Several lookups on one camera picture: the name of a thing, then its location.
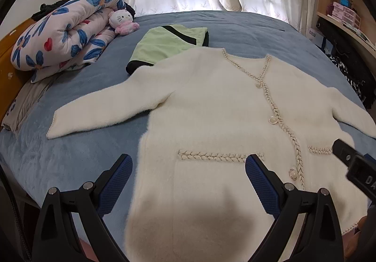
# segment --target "bed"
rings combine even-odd
[[[339,89],[363,108],[358,96],[340,70],[313,43],[289,24],[263,15],[242,12],[192,11],[147,15],[135,19],[140,29],[117,37],[100,59],[80,71],[63,73],[33,107],[18,136],[0,132],[0,157],[18,183],[41,206],[47,190],[79,188],[94,181],[109,169],[121,153],[133,159],[133,173],[113,211],[104,221],[114,240],[124,250],[124,230],[137,170],[138,141],[147,129],[148,112],[128,121],[94,131],[75,133],[54,140],[46,139],[53,113],[64,104],[93,91],[128,78],[125,71],[136,44],[153,27],[179,23],[186,27],[207,27],[210,47],[224,47],[240,57],[264,57],[269,53],[296,66],[325,86]],[[353,127],[340,123],[354,139],[361,153],[376,157],[374,139]],[[78,235],[86,235],[78,216],[74,217]]]

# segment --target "blue gripper pad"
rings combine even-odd
[[[97,213],[100,218],[112,211],[112,208],[132,173],[132,169],[132,158],[127,155],[98,196]]]
[[[279,196],[252,155],[247,157],[246,173],[266,213],[273,215],[277,219],[281,213]]]

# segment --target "white fuzzy cardigan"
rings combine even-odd
[[[369,114],[278,58],[228,58],[223,49],[191,49],[55,112],[49,139],[154,109],[125,229],[132,262],[248,261],[273,222],[244,170],[252,153],[283,182],[327,188],[343,231],[366,214],[366,197],[330,147],[338,138],[353,146],[335,119],[376,137]]]

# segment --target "pink plush toy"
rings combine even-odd
[[[108,17],[108,22],[115,29],[116,34],[128,35],[140,28],[138,23],[133,22],[132,15],[127,10],[110,12]]]

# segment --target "floral comforter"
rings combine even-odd
[[[68,1],[20,36],[11,55],[13,66],[35,70],[31,78],[35,83],[95,62],[115,38],[108,14],[124,8],[123,0]]]

